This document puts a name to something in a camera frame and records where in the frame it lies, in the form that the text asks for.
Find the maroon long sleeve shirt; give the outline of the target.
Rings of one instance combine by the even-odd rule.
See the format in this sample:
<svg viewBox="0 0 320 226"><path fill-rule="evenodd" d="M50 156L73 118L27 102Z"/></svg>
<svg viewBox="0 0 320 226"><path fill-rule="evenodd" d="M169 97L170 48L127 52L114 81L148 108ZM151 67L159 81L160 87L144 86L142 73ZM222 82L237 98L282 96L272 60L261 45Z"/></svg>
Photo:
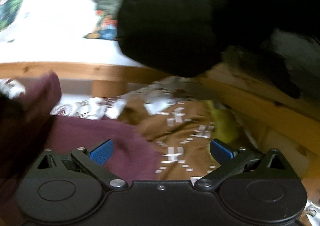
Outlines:
<svg viewBox="0 0 320 226"><path fill-rule="evenodd" d="M53 116L51 111L60 98L55 73L40 77L16 99L1 96L1 225L23 222L13 195L45 148L69 154L111 139L114 152L104 165L107 170L128 183L156 178L160 155L133 126L110 119Z"/></svg>

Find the yellow green cloth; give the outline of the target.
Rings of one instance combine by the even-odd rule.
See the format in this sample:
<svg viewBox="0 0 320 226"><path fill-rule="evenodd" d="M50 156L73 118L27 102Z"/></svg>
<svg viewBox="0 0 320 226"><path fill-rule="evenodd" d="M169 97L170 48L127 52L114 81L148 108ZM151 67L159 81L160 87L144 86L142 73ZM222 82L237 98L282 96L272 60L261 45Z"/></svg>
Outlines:
<svg viewBox="0 0 320 226"><path fill-rule="evenodd" d="M239 137L238 124L231 111L222 103L208 100L207 107L214 126L212 137L231 144Z"/></svg>

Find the wooden bed headboard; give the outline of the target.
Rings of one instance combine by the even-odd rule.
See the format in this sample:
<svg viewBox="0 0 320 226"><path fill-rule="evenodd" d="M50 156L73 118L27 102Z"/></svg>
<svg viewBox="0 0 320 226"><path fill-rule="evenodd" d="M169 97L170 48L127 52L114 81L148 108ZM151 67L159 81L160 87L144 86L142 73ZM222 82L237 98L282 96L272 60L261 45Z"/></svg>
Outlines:
<svg viewBox="0 0 320 226"><path fill-rule="evenodd" d="M146 67L71 62L1 64L1 77L31 80L54 71L67 94L116 97L142 86L178 96L215 99L242 119L258 145L278 147L307 178L319 177L319 103L293 99L265 82L218 65L198 78L169 76Z"/></svg>

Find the brown PF patterned duvet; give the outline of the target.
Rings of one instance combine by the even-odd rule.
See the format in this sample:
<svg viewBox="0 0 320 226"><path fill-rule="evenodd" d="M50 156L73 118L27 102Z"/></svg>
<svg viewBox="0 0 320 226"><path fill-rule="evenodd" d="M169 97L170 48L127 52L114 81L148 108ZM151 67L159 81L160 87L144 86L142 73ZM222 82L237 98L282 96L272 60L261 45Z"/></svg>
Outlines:
<svg viewBox="0 0 320 226"><path fill-rule="evenodd" d="M319 155L256 119L231 113L238 124L239 137L228 145L257 147L264 153L272 147L280 149L302 177L310 201L319 204L319 180L306 176L311 167L319 172ZM219 167L209 152L214 126L207 100L187 105L182 122L170 121L164 115L139 112L135 106L126 107L117 119L133 125L136 132L161 153L155 170L158 180L196 180Z"/></svg>

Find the black puffer jacket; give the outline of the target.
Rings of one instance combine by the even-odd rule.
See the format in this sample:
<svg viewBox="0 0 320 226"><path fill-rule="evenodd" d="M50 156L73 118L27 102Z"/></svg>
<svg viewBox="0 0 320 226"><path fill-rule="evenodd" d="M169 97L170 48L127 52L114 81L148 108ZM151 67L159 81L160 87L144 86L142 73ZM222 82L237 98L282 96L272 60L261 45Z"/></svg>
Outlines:
<svg viewBox="0 0 320 226"><path fill-rule="evenodd" d="M123 0L117 40L167 74L225 62L294 99L319 99L319 0Z"/></svg>

